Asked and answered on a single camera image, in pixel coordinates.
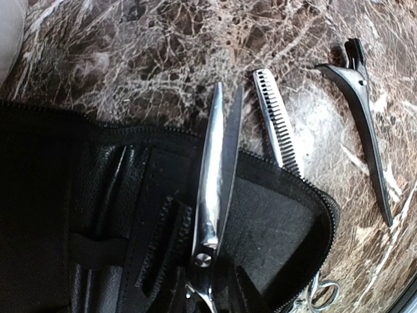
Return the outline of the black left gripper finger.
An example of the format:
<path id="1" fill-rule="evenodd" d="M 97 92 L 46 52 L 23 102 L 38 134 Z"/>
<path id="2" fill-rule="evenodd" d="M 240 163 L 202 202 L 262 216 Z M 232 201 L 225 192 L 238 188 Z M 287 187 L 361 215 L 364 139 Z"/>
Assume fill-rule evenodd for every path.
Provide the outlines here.
<path id="1" fill-rule="evenodd" d="M 228 294 L 230 312 L 270 312 L 270 308 L 241 266 L 229 268 Z"/>

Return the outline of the black zippered tool case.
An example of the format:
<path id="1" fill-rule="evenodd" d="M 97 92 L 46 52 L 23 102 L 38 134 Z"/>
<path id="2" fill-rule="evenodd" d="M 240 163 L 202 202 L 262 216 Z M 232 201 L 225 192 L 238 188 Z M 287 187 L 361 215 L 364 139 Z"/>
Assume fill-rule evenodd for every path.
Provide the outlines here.
<path id="1" fill-rule="evenodd" d="M 1 311 L 207 312 L 187 299 L 203 141 L 1 102 Z M 327 193 L 247 151 L 238 158 L 213 297 L 241 266 L 287 312 L 339 224 Z"/>

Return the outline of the silver thinning scissors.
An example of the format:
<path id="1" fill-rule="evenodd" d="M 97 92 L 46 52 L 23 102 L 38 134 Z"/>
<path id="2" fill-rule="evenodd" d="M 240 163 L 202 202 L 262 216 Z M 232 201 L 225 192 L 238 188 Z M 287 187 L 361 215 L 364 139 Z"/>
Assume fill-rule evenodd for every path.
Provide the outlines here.
<path id="1" fill-rule="evenodd" d="M 253 81 L 265 120 L 268 140 L 278 166 L 303 178 L 304 167 L 300 165 L 300 157 L 297 155 L 294 131 L 274 75 L 269 69 L 260 68 L 253 72 Z M 319 275 L 320 273 L 315 274 L 307 290 L 306 301 L 311 312 L 328 309 L 339 297 L 339 284 L 332 280 L 321 282 Z M 313 304 L 316 293 L 325 288 L 333 289 L 331 297 L 319 306 Z"/>

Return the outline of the silver hair cutting scissors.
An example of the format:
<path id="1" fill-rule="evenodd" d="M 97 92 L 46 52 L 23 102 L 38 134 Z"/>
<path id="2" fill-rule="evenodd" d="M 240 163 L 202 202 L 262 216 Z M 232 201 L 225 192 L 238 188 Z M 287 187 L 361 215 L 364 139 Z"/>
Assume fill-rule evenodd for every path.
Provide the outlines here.
<path id="1" fill-rule="evenodd" d="M 218 311 L 212 285 L 235 182 L 243 95 L 240 86 L 226 110 L 223 84 L 215 85 L 201 159 L 187 297 L 198 295 L 210 312 Z"/>

